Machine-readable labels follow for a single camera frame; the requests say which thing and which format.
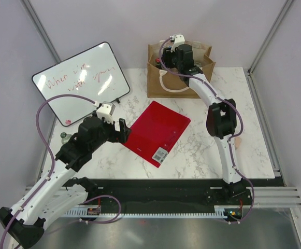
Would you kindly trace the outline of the red cap cola bottle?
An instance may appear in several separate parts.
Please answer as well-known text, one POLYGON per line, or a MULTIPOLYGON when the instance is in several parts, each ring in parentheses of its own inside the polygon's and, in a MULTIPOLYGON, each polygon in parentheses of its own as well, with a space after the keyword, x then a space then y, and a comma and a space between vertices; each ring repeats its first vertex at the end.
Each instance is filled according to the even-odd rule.
POLYGON ((155 66, 159 69, 161 69, 161 62, 160 62, 160 59, 159 58, 156 58, 155 59, 155 66))

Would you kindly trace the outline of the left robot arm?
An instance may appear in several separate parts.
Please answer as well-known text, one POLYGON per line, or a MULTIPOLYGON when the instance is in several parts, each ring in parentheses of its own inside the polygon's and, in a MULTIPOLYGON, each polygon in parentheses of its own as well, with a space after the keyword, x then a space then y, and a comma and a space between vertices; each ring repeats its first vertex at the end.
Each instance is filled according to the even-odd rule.
POLYGON ((103 144, 127 142, 131 129, 122 118, 119 120, 119 128, 116 130, 115 122, 103 116, 84 119, 78 131, 58 153, 51 155, 52 166, 49 171, 16 204, 0 208, 0 223, 4 228, 0 248, 8 234, 17 241, 18 246, 31 248, 47 228, 73 206, 96 202, 98 191, 92 188, 86 177, 78 182, 77 188, 72 188, 55 200, 51 198, 92 159, 92 154, 103 144))

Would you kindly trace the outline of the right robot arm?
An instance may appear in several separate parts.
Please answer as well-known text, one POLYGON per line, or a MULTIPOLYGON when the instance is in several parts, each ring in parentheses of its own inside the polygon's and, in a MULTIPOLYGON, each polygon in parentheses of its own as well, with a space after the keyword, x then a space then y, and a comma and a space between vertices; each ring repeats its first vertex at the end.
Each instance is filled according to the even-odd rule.
POLYGON ((206 129, 214 137, 222 163, 222 178, 225 186, 222 190, 223 201, 234 204, 240 199, 237 188, 241 176, 236 172, 236 152, 233 135, 237 127, 236 103, 225 99, 210 85, 203 71, 195 65, 192 46, 182 44, 177 47, 164 47, 159 50, 162 68, 175 73, 203 100, 208 107, 206 129))

